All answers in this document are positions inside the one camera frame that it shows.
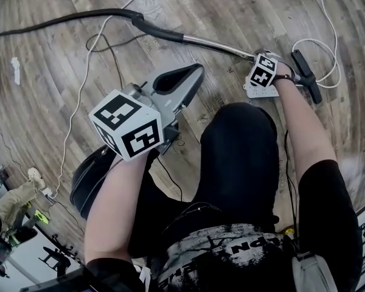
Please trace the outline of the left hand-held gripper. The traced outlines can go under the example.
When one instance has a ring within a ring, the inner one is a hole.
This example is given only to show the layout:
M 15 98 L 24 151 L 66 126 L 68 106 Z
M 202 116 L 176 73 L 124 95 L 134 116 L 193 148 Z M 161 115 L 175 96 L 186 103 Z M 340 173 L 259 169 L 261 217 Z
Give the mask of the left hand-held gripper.
M 176 111 L 188 106 L 204 80 L 198 63 L 166 66 L 147 80 L 159 106 Z M 124 161 L 156 149 L 165 153 L 179 135 L 173 115 L 162 113 L 142 88 L 128 84 L 111 91 L 89 114 L 102 141 Z

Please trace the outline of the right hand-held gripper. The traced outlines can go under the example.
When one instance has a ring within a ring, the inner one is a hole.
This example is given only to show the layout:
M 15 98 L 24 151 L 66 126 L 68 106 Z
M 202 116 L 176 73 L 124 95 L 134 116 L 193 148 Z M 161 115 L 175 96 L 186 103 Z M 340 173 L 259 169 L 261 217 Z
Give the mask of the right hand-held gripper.
M 248 75 L 251 85 L 267 87 L 276 74 L 292 75 L 292 69 L 280 55 L 266 49 L 258 49 L 254 53 L 258 55 Z

